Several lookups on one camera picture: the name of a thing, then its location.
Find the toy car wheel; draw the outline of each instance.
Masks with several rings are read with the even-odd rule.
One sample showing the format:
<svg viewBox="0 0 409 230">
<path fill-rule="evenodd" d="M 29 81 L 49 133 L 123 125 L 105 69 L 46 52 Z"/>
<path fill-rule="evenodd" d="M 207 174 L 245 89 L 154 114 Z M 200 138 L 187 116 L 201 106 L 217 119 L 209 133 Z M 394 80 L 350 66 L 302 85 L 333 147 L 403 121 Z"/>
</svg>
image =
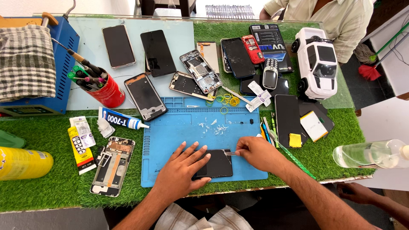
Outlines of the toy car wheel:
<svg viewBox="0 0 409 230">
<path fill-rule="evenodd" d="M 305 95 L 305 91 L 308 88 L 308 82 L 305 78 L 301 79 L 298 83 L 297 90 L 301 93 L 301 95 Z"/>
<path fill-rule="evenodd" d="M 297 38 L 291 45 L 291 52 L 297 53 L 299 47 L 300 47 L 300 39 Z"/>
</svg>

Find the wooden handle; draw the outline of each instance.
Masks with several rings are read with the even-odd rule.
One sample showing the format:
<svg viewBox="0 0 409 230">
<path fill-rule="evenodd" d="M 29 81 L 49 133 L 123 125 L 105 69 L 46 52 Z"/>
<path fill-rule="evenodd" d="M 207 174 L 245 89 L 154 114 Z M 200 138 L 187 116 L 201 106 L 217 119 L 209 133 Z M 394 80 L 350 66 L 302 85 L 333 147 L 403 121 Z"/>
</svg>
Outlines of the wooden handle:
<svg viewBox="0 0 409 230">
<path fill-rule="evenodd" d="M 79 55 L 78 53 L 74 53 L 72 56 L 79 62 L 82 62 L 84 60 L 84 58 L 81 57 L 81 55 Z"/>
<path fill-rule="evenodd" d="M 48 24 L 49 25 L 58 25 L 58 21 L 57 19 L 55 19 L 54 16 L 52 16 L 50 13 L 47 12 L 43 12 L 43 14 L 41 15 L 42 18 L 47 17 L 49 19 Z"/>
</svg>

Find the blue silicone repair mat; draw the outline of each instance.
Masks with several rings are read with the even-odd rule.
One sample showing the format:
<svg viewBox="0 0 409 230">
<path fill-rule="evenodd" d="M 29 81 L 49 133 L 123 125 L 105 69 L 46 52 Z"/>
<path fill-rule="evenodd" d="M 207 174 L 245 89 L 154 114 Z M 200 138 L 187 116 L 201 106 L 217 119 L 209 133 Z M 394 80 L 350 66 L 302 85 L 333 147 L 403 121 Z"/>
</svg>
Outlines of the blue silicone repair mat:
<svg viewBox="0 0 409 230">
<path fill-rule="evenodd" d="M 162 100 L 168 112 L 145 123 L 150 128 L 144 130 L 142 187 L 153 186 L 161 168 L 184 141 L 187 146 L 198 141 L 198 148 L 207 145 L 209 150 L 235 151 L 240 137 L 256 136 L 260 133 L 258 109 L 250 113 L 243 101 L 236 107 L 228 106 L 229 111 L 223 115 L 220 112 L 223 105 L 217 101 L 208 104 L 211 105 L 208 107 L 205 100 L 195 97 L 162 97 Z M 200 107 L 187 108 L 187 105 Z M 260 180 L 268 177 L 267 172 L 254 168 L 242 157 L 232 156 L 231 164 L 233 176 L 213 178 L 211 181 Z"/>
</svg>

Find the white toy car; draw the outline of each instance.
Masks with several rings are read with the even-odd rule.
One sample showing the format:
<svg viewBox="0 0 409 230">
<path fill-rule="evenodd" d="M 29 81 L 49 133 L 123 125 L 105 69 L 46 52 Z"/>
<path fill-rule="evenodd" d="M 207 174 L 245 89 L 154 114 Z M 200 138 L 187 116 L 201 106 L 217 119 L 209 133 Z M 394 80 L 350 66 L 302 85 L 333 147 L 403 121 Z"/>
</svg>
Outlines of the white toy car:
<svg viewBox="0 0 409 230">
<path fill-rule="evenodd" d="M 291 51 L 297 53 L 301 81 L 298 90 L 310 99 L 325 100 L 337 93 L 338 63 L 331 40 L 321 29 L 302 28 Z"/>
</svg>

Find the black box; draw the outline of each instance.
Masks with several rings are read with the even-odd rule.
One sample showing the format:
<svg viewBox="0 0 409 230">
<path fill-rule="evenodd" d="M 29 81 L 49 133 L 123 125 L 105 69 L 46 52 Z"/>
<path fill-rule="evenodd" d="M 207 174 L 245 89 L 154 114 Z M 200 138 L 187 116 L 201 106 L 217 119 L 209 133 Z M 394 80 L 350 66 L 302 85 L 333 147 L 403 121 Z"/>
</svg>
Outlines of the black box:
<svg viewBox="0 0 409 230">
<path fill-rule="evenodd" d="M 294 68 L 277 24 L 251 25 L 249 32 L 257 41 L 264 58 L 279 61 L 279 73 L 292 73 Z"/>
</svg>

